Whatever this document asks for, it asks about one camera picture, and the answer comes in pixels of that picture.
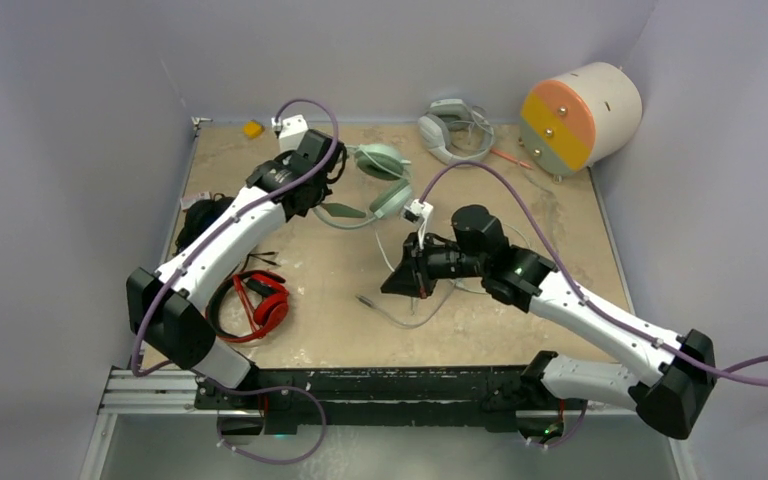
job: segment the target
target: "wooden table surface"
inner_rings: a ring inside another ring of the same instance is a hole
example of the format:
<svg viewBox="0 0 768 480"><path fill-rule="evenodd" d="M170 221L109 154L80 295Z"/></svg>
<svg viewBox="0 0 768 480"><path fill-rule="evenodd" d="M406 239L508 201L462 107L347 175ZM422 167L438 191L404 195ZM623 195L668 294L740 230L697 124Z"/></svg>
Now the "wooden table surface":
<svg viewBox="0 0 768 480"><path fill-rule="evenodd" d="M517 144L517 127L503 125L496 130L496 147L527 161L525 152ZM416 195L443 166L422 147L415 125L341 125L340 139L350 145L386 143L398 148L412 161ZM252 169L274 157L277 150L278 142L269 132L250 140L236 126L203 128L186 194L210 191L234 195ZM576 279L596 294L628 309L589 171L555 184L537 166L528 171L529 180L522 167L502 158L490 155L485 163L505 175L522 195L541 228L551 233L561 258ZM365 206L386 185L365 177L349 164L329 200ZM435 207L430 231L451 236L451 214L460 206L479 203L504 223L523 232L532 249L546 254L511 196L483 170L449 172L428 201ZM179 216L178 228L182 220L183 214ZM402 242L413 227L397 218L376 225L384 248L395 264L401 256ZM509 228L506 234L512 243L525 243ZM423 327L407 330L395 326L359 303L355 295L367 296L402 321L414 323L436 307L451 284L440 281L431 298L417 302L415 315L411 315L410 300L379 293L389 270L371 228L336 230L309 214L306 218L290 220L257 250L278 252L280 267L276 272L287 279L291 291L291 311L284 322L263 340L239 348L261 367L524 364L544 349L584 360L609 359L562 327L502 305L488 295L464 291L455 291ZM250 264L253 266L263 267L256 262ZM477 280L465 283L478 287ZM222 305L221 322L231 333L248 332L242 305L233 292ZM160 359L160 354L148 347L145 365Z"/></svg>

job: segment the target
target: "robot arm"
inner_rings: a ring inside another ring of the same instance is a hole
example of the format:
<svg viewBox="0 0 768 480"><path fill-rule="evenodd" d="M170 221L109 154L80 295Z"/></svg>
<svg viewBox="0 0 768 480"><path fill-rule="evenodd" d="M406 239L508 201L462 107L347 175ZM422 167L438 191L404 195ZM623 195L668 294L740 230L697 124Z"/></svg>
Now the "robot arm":
<svg viewBox="0 0 768 480"><path fill-rule="evenodd" d="M406 217L427 225L409 206ZM455 241L411 233L402 261L381 287L382 293L425 298L441 278L481 278L496 300L553 321L581 335L619 363L575 360L540 352L524 376L537 378L558 398L581 398L635 410L655 430L687 438L715 379L673 354L650 345L597 315L573 294L555 264L539 254L510 245L499 220L480 205L452 215ZM693 330L686 336L631 315L582 288L587 298L620 322L646 331L685 353L714 365L711 340Z"/></svg>
<svg viewBox="0 0 768 480"><path fill-rule="evenodd" d="M258 243L292 217L305 216L331 193L328 185L336 179L328 175L336 167L338 155L333 155L307 182L284 195L262 203L242 217L236 217L236 212L309 172L325 157L331 141L331 137L317 130L306 130L297 148L258 166L234 203L186 250L153 273L136 269L126 284L131 331L138 332L152 301L164 284L168 285L159 308L147 320L145 341L182 369L201 372L228 388L239 386L257 367L218 339L202 313L220 283ZM345 147L338 143L335 151L345 152ZM229 221L232 223L216 238L202 245L219 225ZM196 260L176 275L198 249L201 252Z"/></svg>

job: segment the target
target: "headphones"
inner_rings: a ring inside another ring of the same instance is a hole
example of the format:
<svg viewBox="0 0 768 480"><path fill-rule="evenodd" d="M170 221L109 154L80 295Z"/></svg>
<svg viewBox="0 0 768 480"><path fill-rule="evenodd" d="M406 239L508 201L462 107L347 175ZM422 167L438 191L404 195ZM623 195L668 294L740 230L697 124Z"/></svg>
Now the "headphones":
<svg viewBox="0 0 768 480"><path fill-rule="evenodd" d="M496 141L496 134L490 122L483 115L468 106L459 98L438 100L428 107L428 111L417 121L419 134L425 148L448 165L451 162L473 161L480 162ZM449 150L452 146L451 131L464 130L478 126L484 130L481 146L472 155L455 155Z"/></svg>
<svg viewBox="0 0 768 480"><path fill-rule="evenodd" d="M286 318L290 310L290 292L284 287L285 282L280 275L266 270L249 270L231 275L213 292L207 302L205 317L216 335L226 342L245 343L263 338ZM251 333L242 337L226 332L219 324L219 306L232 285L243 302L243 309L252 329ZM262 297L257 307L251 304L245 292L246 288Z"/></svg>
<svg viewBox="0 0 768 480"><path fill-rule="evenodd" d="M341 230L356 230L381 218L398 213L405 204L413 199L413 188L410 185L410 175L407 168L410 161L405 159L397 149L381 143L360 145L355 148L353 156L358 169L363 173L379 180L394 183L369 204L368 212L342 203L322 203L313 209L313 213L320 220ZM360 218L363 221L349 225L336 223L326 217L322 210L332 217Z"/></svg>

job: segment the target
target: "red headphones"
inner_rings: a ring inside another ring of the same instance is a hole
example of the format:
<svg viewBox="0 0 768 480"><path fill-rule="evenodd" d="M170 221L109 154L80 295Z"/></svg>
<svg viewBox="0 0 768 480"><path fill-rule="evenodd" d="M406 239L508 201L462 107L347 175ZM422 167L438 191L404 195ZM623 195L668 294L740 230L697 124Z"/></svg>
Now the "red headphones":
<svg viewBox="0 0 768 480"><path fill-rule="evenodd" d="M249 270L231 275L219 285L207 303L205 316L208 323L219 338L229 343L244 343L263 338L284 320L290 310L290 292L284 287L284 282L283 277L266 270ZM250 334L242 337L226 332L219 324L219 306L232 285L243 302L252 330ZM246 288L262 297L257 307L249 300Z"/></svg>

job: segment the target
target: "white headphones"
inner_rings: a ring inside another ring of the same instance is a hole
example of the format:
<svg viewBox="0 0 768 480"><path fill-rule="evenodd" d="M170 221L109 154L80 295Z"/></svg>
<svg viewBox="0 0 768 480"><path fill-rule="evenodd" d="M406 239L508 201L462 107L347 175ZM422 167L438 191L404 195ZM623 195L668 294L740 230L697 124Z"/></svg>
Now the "white headphones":
<svg viewBox="0 0 768 480"><path fill-rule="evenodd" d="M428 111L417 121L419 134L425 148L445 164L451 162L463 162L470 160L480 162L490 152L496 135L493 127L483 115L468 106L459 98L438 100L428 107ZM479 126L484 130L481 146L472 155L460 156L452 153L450 131L464 130L472 126Z"/></svg>
<svg viewBox="0 0 768 480"><path fill-rule="evenodd" d="M320 220L341 230L362 228L376 220L398 213L414 198L409 181L410 161L405 159L398 150L381 143L359 145L355 149L354 158L360 171L370 177L393 182L393 184L369 204L368 213L342 203L322 203L313 209L313 213ZM327 218L320 209L332 217L358 218L363 221L354 224L336 223Z"/></svg>

